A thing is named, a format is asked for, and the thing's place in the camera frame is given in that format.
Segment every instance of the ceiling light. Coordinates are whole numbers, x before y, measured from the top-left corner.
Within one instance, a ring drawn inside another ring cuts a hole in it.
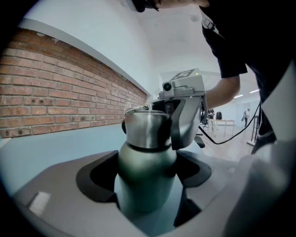
[[[254,92],[256,92],[256,91],[259,91],[259,89],[258,89],[258,90],[251,91],[250,93],[254,93]]]

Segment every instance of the black cable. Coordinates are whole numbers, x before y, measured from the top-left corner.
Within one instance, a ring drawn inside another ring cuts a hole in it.
[[[212,143],[214,143],[214,144],[216,144],[216,145],[220,145],[220,144],[223,144],[223,143],[226,143],[226,142],[229,142],[231,139],[233,139],[234,137],[236,137],[237,135],[240,135],[244,130],[246,130],[247,129],[247,127],[251,124],[251,122],[253,121],[253,119],[255,118],[255,116],[256,116],[256,113],[257,113],[257,110],[258,110],[258,108],[260,107],[260,103],[258,104],[258,106],[257,106],[257,109],[256,109],[256,111],[255,111],[255,113],[254,113],[254,115],[253,115],[253,117],[252,117],[252,119],[250,120],[250,122],[249,122],[249,124],[243,129],[243,130],[241,130],[240,132],[238,132],[237,134],[235,134],[234,136],[232,136],[230,139],[228,139],[228,140],[226,140],[226,141],[224,141],[224,142],[220,142],[220,143],[217,143],[217,142],[215,142],[202,128],[201,128],[201,126],[198,126],[198,128],[202,131],[202,133],[212,142]]]

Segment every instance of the white table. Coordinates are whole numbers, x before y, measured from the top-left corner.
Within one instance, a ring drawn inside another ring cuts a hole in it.
[[[232,123],[232,136],[233,136],[233,132],[234,132],[234,125],[235,125],[235,120],[222,120],[222,119],[211,119],[211,118],[208,118],[208,122],[209,122],[209,126],[208,126],[208,131],[210,131],[210,127],[212,126],[212,124],[214,124],[214,128],[215,128],[215,136],[217,134],[217,125],[218,125],[218,122],[225,122],[225,129],[224,129],[224,136],[226,134],[226,126],[227,126],[227,123],[230,122]]]

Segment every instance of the brick wall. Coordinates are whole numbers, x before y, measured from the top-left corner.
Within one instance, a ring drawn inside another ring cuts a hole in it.
[[[0,61],[0,136],[121,123],[146,94],[102,62],[35,31],[17,32]]]

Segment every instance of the ceiling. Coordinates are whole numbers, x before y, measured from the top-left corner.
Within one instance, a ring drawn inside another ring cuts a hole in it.
[[[150,42],[155,67],[163,81],[174,77],[178,72],[199,68],[206,89],[214,87],[220,78],[217,59],[212,54],[202,34],[201,14],[198,6],[188,5],[159,12],[146,9],[135,13],[148,41]],[[252,96],[256,90],[254,73],[242,74],[242,98]]]

